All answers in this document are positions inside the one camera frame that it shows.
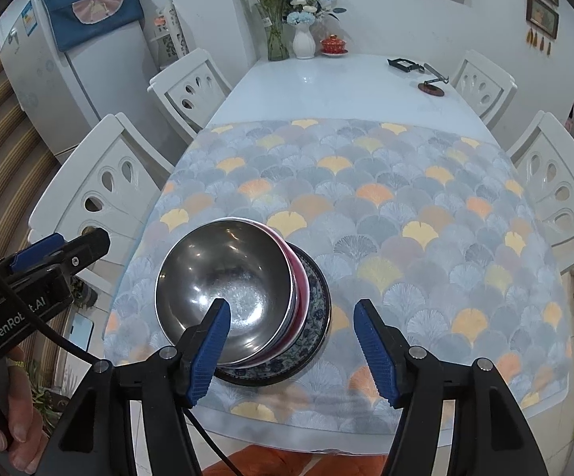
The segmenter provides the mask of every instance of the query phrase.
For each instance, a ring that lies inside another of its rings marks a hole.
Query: dining table
[[[490,359],[527,417],[567,394],[570,313],[534,205],[511,160],[449,84],[386,57],[259,61],[175,166],[144,222],[105,331],[114,364],[170,341],[155,310],[166,254],[227,216],[272,227],[329,289],[324,344],[269,386],[214,378],[193,411],[215,434],[317,453],[388,453],[400,410],[374,385],[353,331],[370,299],[443,361]],[[444,402],[439,443],[451,442]]]

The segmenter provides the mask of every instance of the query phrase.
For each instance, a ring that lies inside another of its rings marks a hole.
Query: orange pants
[[[229,458],[243,476],[299,476],[313,455],[249,445]],[[307,476],[380,476],[385,463],[384,455],[327,455],[309,469]],[[203,471],[203,476],[233,475],[222,461]]]

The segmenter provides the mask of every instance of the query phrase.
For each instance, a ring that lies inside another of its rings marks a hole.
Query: white vase
[[[315,40],[309,31],[309,26],[309,23],[298,23],[296,25],[293,52],[298,59],[311,59],[315,53]]]

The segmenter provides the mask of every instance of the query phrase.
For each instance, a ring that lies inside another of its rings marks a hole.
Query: tablecloth
[[[105,333],[113,363],[169,344],[154,307],[165,255],[225,216],[264,222],[311,255],[329,284],[332,322],[314,361],[290,380],[244,388],[214,379],[196,411],[206,429],[284,449],[387,453],[400,412],[378,395],[353,332],[361,298],[444,361],[493,360],[523,408],[566,392],[565,292],[527,192],[495,144],[364,120],[202,131],[119,285]],[[443,429],[452,423],[445,403]]]

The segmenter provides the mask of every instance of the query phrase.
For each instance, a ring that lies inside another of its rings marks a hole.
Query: white chair
[[[183,56],[150,80],[148,92],[190,144],[232,91],[212,57],[202,49]]]
[[[89,226],[102,227],[110,236],[110,249],[102,260],[123,267],[173,169],[123,113],[107,115],[42,194],[29,217],[29,241],[54,232],[69,241]],[[96,273],[96,267],[97,263],[77,276],[113,295],[115,282]]]
[[[514,78],[475,50],[465,52],[451,84],[492,129],[516,95]]]
[[[574,239],[574,139],[551,114],[539,111],[507,154],[526,182],[536,215],[552,247]],[[558,260],[574,267],[574,249]]]

